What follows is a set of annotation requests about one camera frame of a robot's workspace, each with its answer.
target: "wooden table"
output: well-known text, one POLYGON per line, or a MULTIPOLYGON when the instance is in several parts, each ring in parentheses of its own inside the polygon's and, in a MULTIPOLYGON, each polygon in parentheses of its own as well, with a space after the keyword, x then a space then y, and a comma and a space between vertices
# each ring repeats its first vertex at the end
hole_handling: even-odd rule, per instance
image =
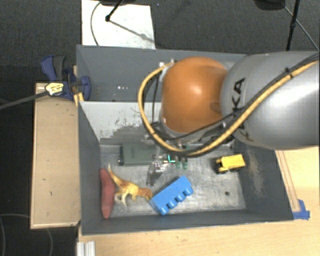
MULTIPOLYGON (((37 84, 37 93, 42 87, 37 84)), ((76 124, 76 106, 71 101, 48 96, 37 99, 30 218, 33 229, 76 226, 81 218, 76 124)), ((308 221, 90 236, 79 232, 78 240, 95 241, 97 256, 320 255, 319 148, 277 154, 291 205, 297 207, 296 196, 302 199, 311 214, 308 221)))

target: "yellow dinosaur figure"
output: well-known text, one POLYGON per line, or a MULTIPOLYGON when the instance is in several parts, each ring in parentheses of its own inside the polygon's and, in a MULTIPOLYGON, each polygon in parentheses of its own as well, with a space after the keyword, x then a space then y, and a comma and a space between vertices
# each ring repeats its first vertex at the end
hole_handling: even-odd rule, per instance
POLYGON ((113 179, 114 183, 119 187, 119 191, 115 193, 114 198, 115 200, 119 200, 119 196, 121 196, 121 202, 127 206, 126 204, 126 196, 132 195, 132 200, 136 201, 136 197, 144 197, 148 201, 153 197, 152 191, 149 188, 146 187, 139 187, 138 185, 127 181, 123 180, 119 177, 117 177, 113 171, 111 170, 110 164, 108 165, 108 172, 113 179))

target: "yellow label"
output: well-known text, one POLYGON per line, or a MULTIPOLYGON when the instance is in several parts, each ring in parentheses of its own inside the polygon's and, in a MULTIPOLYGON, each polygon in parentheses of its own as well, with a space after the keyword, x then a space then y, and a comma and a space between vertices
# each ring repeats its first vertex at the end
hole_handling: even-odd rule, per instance
POLYGON ((51 82, 45 86, 45 90, 51 96, 58 96, 64 92, 64 84, 60 82, 51 82))

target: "yellow toy truck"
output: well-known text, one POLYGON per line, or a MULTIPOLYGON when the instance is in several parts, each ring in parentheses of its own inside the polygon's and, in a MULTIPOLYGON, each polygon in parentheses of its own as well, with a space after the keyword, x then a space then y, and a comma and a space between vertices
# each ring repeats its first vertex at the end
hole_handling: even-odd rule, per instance
POLYGON ((246 163, 242 154, 235 154, 218 158, 215 160, 215 165, 215 172, 217 174, 224 174, 227 171, 239 171, 240 168, 246 166, 246 163))

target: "yellow cable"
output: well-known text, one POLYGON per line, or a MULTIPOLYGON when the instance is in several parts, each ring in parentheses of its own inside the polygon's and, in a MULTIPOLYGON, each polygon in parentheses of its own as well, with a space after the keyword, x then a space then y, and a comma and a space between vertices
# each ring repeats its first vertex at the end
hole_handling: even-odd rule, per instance
MULTIPOLYGON (((284 76, 283 78, 281 78, 279 81, 277 81, 276 83, 274 83, 273 85, 271 85, 266 91, 264 91, 253 103, 251 103, 251 105, 239 116, 239 118, 230 126, 230 128, 228 130, 226 130, 222 135, 220 135, 215 141, 213 141, 212 143, 210 143, 208 146, 205 146, 204 148, 195 151, 193 153, 189 153, 188 156, 191 157, 195 157, 197 155, 201 155, 211 149, 213 149, 214 147, 218 146, 220 143, 222 143, 224 140, 226 140, 232 133, 234 133, 236 131, 236 129, 239 128, 239 126, 249 117, 249 115, 252 114, 252 112, 270 95, 272 94, 275 90, 277 90, 278 88, 280 88, 282 85, 284 85, 286 82, 288 82, 289 80, 291 80, 293 77, 296 77, 297 75, 299 75, 300 73, 304 72, 305 70, 307 70, 308 68, 310 68, 311 66, 313 66, 315 63, 317 63, 317 61, 313 61, 310 62, 302 67, 297 68, 296 70, 294 70, 291 74, 288 74, 286 76, 284 76)), ((164 66, 154 70, 152 73, 150 73, 142 82, 139 92, 138 92, 138 106, 140 109, 140 113, 141 113, 141 118, 142 121, 144 123, 144 125, 146 126, 147 130, 151 133, 151 135, 153 136, 153 138, 163 147, 165 147, 166 149, 170 150, 170 151, 174 151, 174 152, 183 152, 184 150, 174 147, 168 143, 166 143, 161 137, 158 136, 158 134, 156 134, 156 131, 153 129, 153 127, 150 125, 146 114, 144 112, 144 108, 143 108, 143 92, 145 87, 147 86, 147 83, 149 82, 149 80, 151 78, 153 78, 154 76, 156 76, 158 73, 160 73, 164 68, 171 66, 172 63, 167 63, 164 66)))

